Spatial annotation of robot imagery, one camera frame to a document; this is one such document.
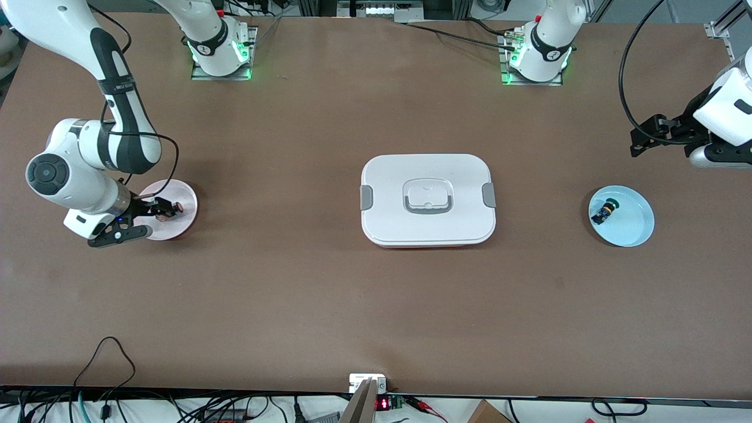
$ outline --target black cable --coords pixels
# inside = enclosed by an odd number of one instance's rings
[[[123,47],[122,52],[125,54],[126,51],[131,47],[131,43],[133,42],[133,38],[131,38],[131,33],[128,32],[128,29],[126,29],[125,26],[120,25],[120,22],[117,22],[115,19],[107,15],[105,12],[100,11],[98,8],[95,8],[92,5],[89,5],[89,9],[95,11],[96,13],[100,14],[102,17],[104,17],[106,20],[109,20],[113,24],[115,24],[118,28],[120,28],[123,32],[126,33],[126,37],[128,37],[128,41],[126,42],[126,46]]]
[[[305,416],[303,415],[303,410],[300,409],[297,395],[294,397],[294,401],[293,410],[295,411],[295,423],[305,423]]]
[[[172,395],[168,394],[168,400],[169,400],[169,401],[170,401],[170,402],[172,403],[172,406],[174,406],[174,407],[175,407],[175,409],[177,410],[177,414],[178,414],[178,415],[179,415],[179,416],[180,416],[181,418],[183,418],[183,417],[185,416],[185,410],[183,410],[183,409],[182,409],[182,408],[181,408],[180,406],[178,406],[177,402],[176,402],[176,401],[175,401],[175,399],[174,399],[174,398],[172,397]]]
[[[65,392],[60,392],[60,395],[58,395],[51,403],[48,403],[46,407],[44,407],[44,412],[42,413],[42,416],[39,418],[38,423],[44,423],[47,420],[47,413],[52,409],[52,407],[55,406],[55,404],[60,400],[60,398],[63,396]]]
[[[450,34],[449,32],[444,32],[438,29],[433,29],[433,28],[427,28],[425,26],[411,25],[408,23],[404,23],[403,25],[409,26],[411,28],[418,28],[418,29],[423,29],[425,31],[434,32],[439,35],[446,35],[447,37],[457,38],[458,40],[467,41],[468,43],[475,43],[475,44],[480,44],[480,45],[484,45],[488,47],[501,48],[503,50],[514,51],[514,47],[512,46],[505,46],[505,45],[490,43],[488,41],[474,40],[472,38],[462,37],[461,35],[457,35],[457,34]]]
[[[253,397],[248,398],[248,403],[245,405],[245,415],[247,416],[247,420],[253,420],[255,418],[258,418],[260,415],[264,414],[264,411],[266,411],[266,409],[269,407],[269,397],[265,397],[265,398],[266,398],[266,405],[264,406],[264,409],[261,410],[259,414],[256,414],[253,416],[248,415],[248,406],[250,405],[250,402],[253,399]]]
[[[75,389],[75,388],[78,387],[78,379],[80,379],[81,376],[89,369],[89,366],[92,365],[92,362],[96,358],[96,355],[99,353],[99,349],[102,347],[102,344],[104,344],[105,341],[108,340],[108,339],[112,339],[113,341],[115,341],[115,343],[117,344],[117,348],[120,349],[120,354],[123,355],[123,358],[125,358],[126,361],[128,361],[128,364],[130,364],[130,366],[131,366],[131,375],[128,376],[128,378],[126,380],[122,381],[118,386],[116,386],[115,388],[111,389],[110,391],[113,391],[114,389],[121,388],[123,385],[125,385],[128,382],[130,382],[131,379],[133,379],[133,376],[136,376],[136,365],[133,363],[133,360],[131,360],[131,358],[128,356],[128,354],[126,354],[126,350],[123,349],[123,344],[120,343],[120,340],[118,338],[114,337],[114,336],[105,336],[104,338],[102,338],[101,341],[99,341],[99,344],[97,344],[96,349],[94,350],[94,354],[89,359],[89,362],[86,363],[86,366],[84,366],[83,369],[81,369],[81,371],[78,373],[78,376],[76,376],[76,379],[74,379],[74,381],[73,381],[73,389]]]
[[[278,408],[278,409],[280,410],[280,412],[282,413],[282,417],[284,417],[284,423],[288,423],[288,421],[287,421],[287,414],[285,414],[285,412],[284,412],[284,410],[282,409],[282,407],[278,406],[278,405],[277,405],[277,403],[275,403],[275,401],[274,401],[274,398],[269,398],[269,402],[270,402],[270,403],[271,403],[271,404],[272,404],[273,406],[277,407],[277,408]]]
[[[207,403],[205,405],[200,406],[199,408],[194,409],[193,411],[186,413],[186,415],[184,417],[180,418],[180,420],[178,420],[176,423],[187,423],[189,421],[189,419],[190,420],[197,420],[198,416],[203,415],[203,413],[206,410],[210,409],[212,406],[218,406],[222,402],[224,402],[224,401],[226,401],[228,399],[231,399],[234,396],[235,396],[235,392],[233,391],[233,392],[230,392],[229,396],[227,396],[225,394],[225,395],[222,395],[220,397],[212,397],[212,398],[209,399],[209,401],[207,401]]]
[[[520,420],[517,418],[517,414],[514,412],[514,406],[512,405],[512,399],[507,398],[507,402],[509,403],[509,412],[512,414],[512,418],[514,419],[514,423],[520,423]]]
[[[166,139],[167,141],[171,142],[172,145],[175,147],[175,161],[172,163],[172,170],[170,171],[170,175],[167,177],[167,180],[162,185],[162,187],[159,188],[156,192],[149,193],[149,194],[143,194],[143,195],[140,195],[140,196],[134,196],[133,199],[144,199],[144,198],[150,198],[150,197],[153,197],[153,196],[157,196],[165,188],[167,188],[167,185],[170,183],[170,181],[172,181],[172,176],[175,174],[175,169],[177,169],[177,161],[180,158],[180,147],[177,146],[177,142],[174,139],[172,139],[172,138],[170,138],[170,137],[168,137],[166,135],[158,134],[158,133],[155,133],[155,132],[115,132],[115,131],[110,131],[109,134],[110,135],[127,135],[127,136],[142,136],[142,135],[145,135],[145,136],[156,136],[157,138]]]
[[[75,388],[71,388],[71,397],[68,401],[68,418],[73,423],[73,395],[76,393]]]
[[[235,2],[234,0],[227,0],[227,2],[230,3],[231,5],[234,5],[234,6],[238,7],[238,8],[243,9],[244,11],[248,12],[248,14],[251,14],[251,12],[260,12],[260,13],[263,13],[263,14],[270,14],[272,16],[277,16],[277,15],[273,14],[270,11],[263,11],[263,10],[260,10],[260,9],[249,9],[249,8],[246,8],[245,6],[241,6],[240,3]]]
[[[603,412],[596,407],[596,403],[600,403],[606,406],[608,409],[608,412]],[[594,412],[602,415],[603,417],[611,417],[614,420],[614,423],[618,423],[616,420],[616,417],[637,417],[638,415],[643,415],[647,412],[647,403],[641,403],[642,409],[636,412],[614,412],[614,409],[611,408],[611,404],[608,403],[608,401],[602,399],[602,398],[593,398],[593,401],[590,402],[590,408],[593,409]]]
[[[626,43],[626,47],[624,48],[624,54],[621,56],[621,63],[619,64],[619,99],[621,100],[622,107],[624,107],[624,113],[626,113],[626,118],[629,119],[629,122],[632,124],[632,126],[634,126],[635,129],[637,129],[638,132],[640,132],[642,135],[644,135],[648,139],[651,139],[653,141],[657,141],[663,144],[686,145],[694,141],[688,140],[686,142],[676,142],[670,139],[656,138],[652,136],[651,134],[645,132],[645,130],[642,129],[639,123],[637,123],[637,120],[635,120],[635,117],[632,116],[632,112],[629,110],[629,106],[626,104],[626,97],[624,96],[624,66],[626,65],[626,56],[629,54],[629,49],[632,48],[632,43],[635,42],[635,38],[637,38],[637,34],[640,32],[640,29],[642,29],[642,26],[644,26],[647,20],[650,19],[651,16],[653,16],[653,12],[655,12],[656,9],[658,9],[658,7],[662,5],[664,1],[665,0],[658,0],[658,2],[652,8],[650,8],[647,14],[642,18],[640,23],[637,24],[635,31],[632,33],[632,36],[629,37],[629,41],[627,41]]]
[[[225,414],[229,412],[230,410],[233,410],[232,416],[235,417],[235,403],[237,403],[241,398],[236,398],[234,400],[230,400],[227,404],[221,406],[218,408],[215,412],[211,413],[209,416],[214,417],[216,416],[218,420],[225,420]]]
[[[477,23],[477,24],[478,24],[478,25],[479,25],[479,26],[480,26],[481,28],[483,28],[483,30],[484,30],[484,31],[486,31],[486,32],[490,32],[491,34],[494,34],[494,35],[500,35],[500,36],[502,36],[502,37],[503,37],[503,36],[504,36],[504,35],[505,35],[505,34],[507,33],[507,31],[514,31],[514,28],[507,28],[507,29],[502,29],[501,31],[496,31],[495,29],[491,29],[491,28],[490,28],[490,27],[489,27],[488,25],[486,25],[486,23],[485,23],[485,22],[483,22],[482,20],[480,20],[480,19],[475,19],[474,17],[466,17],[466,18],[465,18],[465,19],[463,19],[463,20],[468,20],[468,21],[470,21],[470,22],[475,22],[475,23]]]
[[[26,419],[26,402],[23,400],[23,396],[18,396],[18,423],[23,423]]]

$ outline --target floor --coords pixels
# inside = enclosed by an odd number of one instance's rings
[[[466,423],[472,415],[479,399],[468,398],[421,398],[433,409],[441,413],[449,423]],[[284,410],[283,418],[279,409],[269,406],[255,420],[257,423],[292,423],[295,421],[292,397],[276,397],[275,403]],[[489,401],[502,414],[514,421],[506,400]],[[195,409],[206,403],[206,399],[179,400],[178,405],[186,410]],[[323,417],[334,412],[343,412],[347,401],[334,396],[300,397],[299,403],[303,416],[307,420]],[[99,410],[103,403],[85,403],[86,414],[92,421],[99,419]],[[176,423],[180,420],[177,410],[168,402],[161,400],[127,400],[121,401],[127,423]],[[519,423],[584,423],[592,419],[595,423],[612,423],[611,418],[596,414],[590,403],[515,400],[514,411]],[[108,423],[125,423],[114,403],[113,415]],[[244,408],[246,401],[238,408]],[[253,398],[248,404],[249,415],[257,415],[264,409],[265,398]],[[634,412],[641,408],[636,405],[613,405],[615,412]],[[0,410],[0,421],[16,421],[18,406]],[[434,416],[420,413],[410,407],[377,412],[374,423],[394,423],[407,419],[407,423],[442,423]],[[77,404],[73,408],[73,423],[86,423]],[[706,406],[658,406],[650,405],[647,412],[638,417],[619,417],[617,423],[743,423],[752,421],[752,409],[728,409]],[[56,404],[47,417],[49,423],[71,423],[68,404]]]

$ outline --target gray latch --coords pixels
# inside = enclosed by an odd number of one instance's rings
[[[483,204],[486,207],[496,208],[496,195],[493,192],[493,183],[483,184],[481,191],[483,192]]]
[[[368,210],[374,206],[374,189],[371,185],[360,186],[360,211]]]

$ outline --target plate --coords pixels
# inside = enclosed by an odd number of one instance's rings
[[[600,225],[591,216],[600,210],[606,200],[619,202],[619,208]],[[655,215],[647,200],[632,188],[621,185],[603,187],[593,194],[588,207],[587,220],[601,238],[620,247],[636,247],[653,235]]]
[[[154,182],[144,188],[140,195],[153,193],[164,184],[164,180]],[[165,241],[166,239],[173,239],[179,236],[190,228],[196,219],[196,212],[199,209],[199,199],[190,185],[175,179],[171,180],[158,196],[169,202],[179,202],[183,206],[183,213],[178,213],[166,222],[160,222],[153,216],[141,216],[133,219],[133,223],[136,225],[147,225],[152,228],[153,232],[148,236],[148,239]]]

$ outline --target green led light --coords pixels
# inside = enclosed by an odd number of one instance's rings
[[[189,46],[188,46],[188,50],[190,50],[190,55],[191,55],[191,57],[193,58],[193,61],[194,61],[194,62],[198,62],[198,60],[196,59],[196,52],[195,52],[195,51],[193,51],[193,47],[191,47],[191,46],[189,45]]]
[[[232,43],[232,48],[235,49],[235,54],[238,55],[238,60],[245,62],[248,57],[248,52],[245,50],[243,44]]]

